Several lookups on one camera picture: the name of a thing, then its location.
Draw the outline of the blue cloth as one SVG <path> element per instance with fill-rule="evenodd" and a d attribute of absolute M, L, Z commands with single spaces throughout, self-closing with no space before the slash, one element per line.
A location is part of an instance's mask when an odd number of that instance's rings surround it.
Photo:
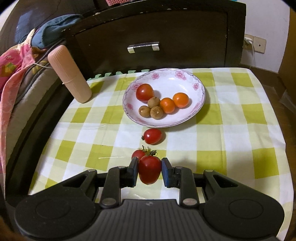
<path fill-rule="evenodd" d="M 49 20 L 34 34 L 31 45 L 39 49 L 51 47 L 61 39 L 63 30 L 71 27 L 82 19 L 82 15 L 68 14 Z"/>

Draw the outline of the white floral plate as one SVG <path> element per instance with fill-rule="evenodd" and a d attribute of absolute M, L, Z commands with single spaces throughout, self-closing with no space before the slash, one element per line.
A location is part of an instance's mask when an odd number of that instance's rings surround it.
<path fill-rule="evenodd" d="M 159 120 L 142 117 L 138 109 L 145 105 L 136 97 L 136 90 L 140 85 L 148 84 L 159 99 L 173 98 L 173 95 L 182 92 L 189 97 L 186 107 L 176 107 L 173 113 L 165 113 Z M 140 75 L 126 89 L 122 105 L 125 114 L 135 123 L 150 128 L 166 128 L 179 125 L 200 111 L 206 99 L 203 83 L 194 74 L 187 70 L 164 68 Z"/>

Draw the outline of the green checked tablecloth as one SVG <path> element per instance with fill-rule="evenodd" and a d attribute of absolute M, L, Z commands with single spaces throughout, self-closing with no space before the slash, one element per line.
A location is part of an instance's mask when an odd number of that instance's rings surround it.
<path fill-rule="evenodd" d="M 248 69 L 192 69 L 206 101 L 190 120 L 163 129 L 158 157 L 194 173 L 213 169 L 276 199 L 285 211 L 278 238 L 287 237 L 293 186 L 280 125 L 260 81 Z M 145 127 L 124 113 L 122 97 L 137 74 L 89 80 L 91 101 L 73 100 L 48 139 L 30 194 L 87 169 L 106 172 L 130 163 L 145 145 Z"/>

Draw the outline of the wall socket plate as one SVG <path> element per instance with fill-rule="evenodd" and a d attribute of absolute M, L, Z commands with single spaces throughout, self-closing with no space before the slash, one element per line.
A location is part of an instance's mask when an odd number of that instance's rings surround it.
<path fill-rule="evenodd" d="M 266 39 L 245 34 L 243 49 L 251 50 L 257 53 L 264 54 L 266 50 Z"/>

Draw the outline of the red cherry tomato top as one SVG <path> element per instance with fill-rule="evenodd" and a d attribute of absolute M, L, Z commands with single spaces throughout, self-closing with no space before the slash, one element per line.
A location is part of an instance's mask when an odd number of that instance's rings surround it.
<path fill-rule="evenodd" d="M 150 128 L 142 135 L 142 140 L 147 144 L 154 145 L 162 139 L 162 132 L 157 128 Z"/>

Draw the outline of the grey quilted mattress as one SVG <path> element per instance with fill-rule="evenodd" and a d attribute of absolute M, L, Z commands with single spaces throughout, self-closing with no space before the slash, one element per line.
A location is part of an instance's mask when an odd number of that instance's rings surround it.
<path fill-rule="evenodd" d="M 25 72 L 11 112 L 6 133 L 6 161 L 16 149 L 16 144 L 38 104 L 45 103 L 47 97 L 60 84 L 60 80 L 48 62 L 48 54 L 58 44 L 48 49 L 42 57 Z"/>

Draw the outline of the red cherry tomato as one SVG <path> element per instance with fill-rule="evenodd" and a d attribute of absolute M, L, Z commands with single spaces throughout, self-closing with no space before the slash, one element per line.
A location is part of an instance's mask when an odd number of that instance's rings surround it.
<path fill-rule="evenodd" d="M 162 139 L 162 132 L 157 128 L 150 128 L 142 135 L 142 140 L 147 144 L 154 145 Z"/>
<path fill-rule="evenodd" d="M 142 157 L 144 157 L 148 153 L 149 153 L 149 149 L 142 146 L 141 148 L 138 148 L 133 152 L 132 158 L 138 158 L 138 160 L 140 160 Z"/>
<path fill-rule="evenodd" d="M 153 150 L 148 155 L 143 156 L 138 163 L 138 174 L 142 183 L 146 185 L 154 184 L 162 171 L 162 162 L 157 157 L 157 151 Z"/>

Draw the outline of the pink ribbed cylinder container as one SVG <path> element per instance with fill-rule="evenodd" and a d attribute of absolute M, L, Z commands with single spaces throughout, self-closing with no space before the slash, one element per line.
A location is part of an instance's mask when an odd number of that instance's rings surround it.
<path fill-rule="evenodd" d="M 92 91 L 65 45 L 48 54 L 48 61 L 62 83 L 80 103 L 88 102 Z"/>

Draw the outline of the pink floral blanket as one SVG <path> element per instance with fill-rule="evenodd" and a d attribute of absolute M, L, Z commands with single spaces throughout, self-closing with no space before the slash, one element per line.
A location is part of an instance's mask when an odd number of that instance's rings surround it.
<path fill-rule="evenodd" d="M 1 55 L 1 181 L 6 175 L 6 133 L 17 93 L 25 72 L 44 54 L 32 46 L 35 32 L 32 29 L 22 43 Z"/>

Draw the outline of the brown longan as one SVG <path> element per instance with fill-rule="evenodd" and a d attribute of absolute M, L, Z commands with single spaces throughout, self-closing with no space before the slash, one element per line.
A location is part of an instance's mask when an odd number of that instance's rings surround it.
<path fill-rule="evenodd" d="M 150 109 L 156 107 L 156 106 L 159 106 L 160 104 L 160 99 L 156 96 L 150 98 L 147 102 L 147 105 Z"/>
<path fill-rule="evenodd" d="M 160 106 L 155 106 L 155 107 L 151 108 L 150 116 L 153 119 L 159 120 L 163 117 L 163 115 L 164 115 L 164 111 L 162 110 L 162 108 Z"/>
<path fill-rule="evenodd" d="M 145 106 L 145 105 L 142 105 L 138 109 L 138 113 L 140 114 L 140 116 L 142 116 L 144 118 L 150 117 L 150 112 L 151 112 L 151 109 L 148 106 Z"/>

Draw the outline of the orange kumquat cluster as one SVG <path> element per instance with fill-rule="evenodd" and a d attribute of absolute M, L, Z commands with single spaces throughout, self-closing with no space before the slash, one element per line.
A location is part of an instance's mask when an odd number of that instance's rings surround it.
<path fill-rule="evenodd" d="M 185 108 L 189 104 L 189 97 L 183 92 L 178 92 L 174 94 L 173 102 L 178 108 Z"/>

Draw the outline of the green foam mat edge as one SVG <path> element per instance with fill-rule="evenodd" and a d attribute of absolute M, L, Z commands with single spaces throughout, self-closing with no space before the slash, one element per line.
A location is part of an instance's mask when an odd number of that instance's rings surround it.
<path fill-rule="evenodd" d="M 99 74 L 95 75 L 93 78 L 88 78 L 87 81 L 94 80 L 97 78 L 102 78 L 102 77 L 110 77 L 110 76 L 115 76 L 115 75 L 133 74 L 133 73 L 149 72 L 149 71 L 150 71 L 150 69 L 140 69 L 140 70 L 128 70 L 126 72 L 116 71 L 116 72 L 99 73 Z"/>

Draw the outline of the large red tomato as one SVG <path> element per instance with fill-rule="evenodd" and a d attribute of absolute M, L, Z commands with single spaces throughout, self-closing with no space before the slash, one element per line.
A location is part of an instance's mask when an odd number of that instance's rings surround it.
<path fill-rule="evenodd" d="M 139 101 L 147 103 L 152 97 L 154 97 L 154 90 L 149 84 L 144 83 L 137 88 L 136 98 Z"/>

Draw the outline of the dark wooden cabinet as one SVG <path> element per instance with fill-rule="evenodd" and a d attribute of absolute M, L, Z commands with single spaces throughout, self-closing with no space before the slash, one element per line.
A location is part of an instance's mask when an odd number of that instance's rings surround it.
<path fill-rule="evenodd" d="M 63 36 L 86 78 L 140 69 L 237 67 L 245 21 L 246 4 L 237 1 L 132 1 L 96 12 Z M 159 42 L 159 51 L 127 51 L 147 42 Z"/>

